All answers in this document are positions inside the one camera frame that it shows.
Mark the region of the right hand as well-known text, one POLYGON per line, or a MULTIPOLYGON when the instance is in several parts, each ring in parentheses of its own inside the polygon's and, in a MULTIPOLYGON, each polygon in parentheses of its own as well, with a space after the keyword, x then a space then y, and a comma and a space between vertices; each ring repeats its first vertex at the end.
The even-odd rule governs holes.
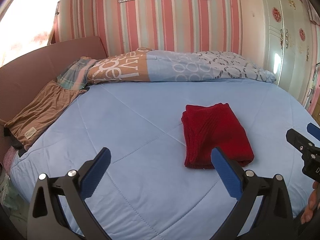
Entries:
POLYGON ((307 222, 310 222, 310 220, 313 217, 313 212, 315 209, 319 209, 319 204, 318 204, 318 200, 317 200, 317 190, 319 187, 319 183, 318 182, 314 182, 312 185, 313 188, 313 192, 310 194, 310 197, 308 199, 308 204, 300 218, 300 222, 301 224, 305 224, 307 222))

